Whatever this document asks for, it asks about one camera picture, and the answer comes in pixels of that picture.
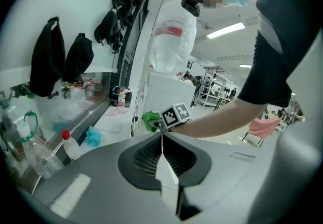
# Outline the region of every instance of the white plastic bag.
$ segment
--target white plastic bag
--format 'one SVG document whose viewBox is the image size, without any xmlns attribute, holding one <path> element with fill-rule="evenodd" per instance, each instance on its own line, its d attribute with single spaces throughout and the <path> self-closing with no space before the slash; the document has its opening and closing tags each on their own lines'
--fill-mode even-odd
<svg viewBox="0 0 323 224">
<path fill-rule="evenodd" d="M 174 75 L 186 68 L 195 36 L 196 17 L 182 7 L 181 0 L 165 3 L 160 9 L 151 44 L 149 60 L 153 69 Z"/>
</svg>

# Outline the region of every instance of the ceiling light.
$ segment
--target ceiling light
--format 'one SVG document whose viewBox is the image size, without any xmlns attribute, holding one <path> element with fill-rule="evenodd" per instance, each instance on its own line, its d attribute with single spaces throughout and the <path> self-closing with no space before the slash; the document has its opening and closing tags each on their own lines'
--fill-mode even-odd
<svg viewBox="0 0 323 224">
<path fill-rule="evenodd" d="M 216 32 L 213 32 L 213 33 L 207 35 L 207 37 L 208 38 L 215 38 L 217 36 L 222 36 L 224 34 L 227 34 L 227 33 L 239 30 L 239 29 L 244 29 L 244 28 L 246 28 L 246 27 L 242 24 L 242 22 L 240 22 L 238 24 L 234 24 L 232 26 L 229 26 L 229 27 L 220 29 L 220 30 L 218 30 Z"/>
<path fill-rule="evenodd" d="M 251 65 L 240 65 L 242 68 L 251 68 Z"/>
</svg>

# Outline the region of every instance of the black camera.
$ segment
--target black camera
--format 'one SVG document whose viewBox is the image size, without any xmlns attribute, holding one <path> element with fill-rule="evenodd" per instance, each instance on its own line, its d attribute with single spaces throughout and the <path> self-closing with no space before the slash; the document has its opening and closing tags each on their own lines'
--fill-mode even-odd
<svg viewBox="0 0 323 224">
<path fill-rule="evenodd" d="M 192 15 L 200 16 L 200 7 L 195 0 L 182 0 L 182 7 Z"/>
</svg>

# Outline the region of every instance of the red bottle cap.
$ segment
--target red bottle cap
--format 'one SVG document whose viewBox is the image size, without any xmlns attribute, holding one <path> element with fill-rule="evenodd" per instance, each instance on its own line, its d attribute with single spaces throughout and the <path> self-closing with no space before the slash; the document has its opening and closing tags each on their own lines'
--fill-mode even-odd
<svg viewBox="0 0 323 224">
<path fill-rule="evenodd" d="M 69 131 L 67 131 L 67 130 L 62 131 L 62 138 L 64 140 L 68 140 L 70 137 L 71 137 L 71 135 L 70 135 L 70 132 Z"/>
</svg>

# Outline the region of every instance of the pink fabric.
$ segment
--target pink fabric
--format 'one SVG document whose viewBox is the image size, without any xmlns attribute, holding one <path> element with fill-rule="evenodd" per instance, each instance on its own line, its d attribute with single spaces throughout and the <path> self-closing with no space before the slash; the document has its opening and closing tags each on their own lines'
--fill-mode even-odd
<svg viewBox="0 0 323 224">
<path fill-rule="evenodd" d="M 268 120 L 259 120 L 256 118 L 249 124 L 248 133 L 264 139 L 273 133 L 275 127 L 280 123 L 280 121 L 281 119 L 278 117 Z"/>
</svg>

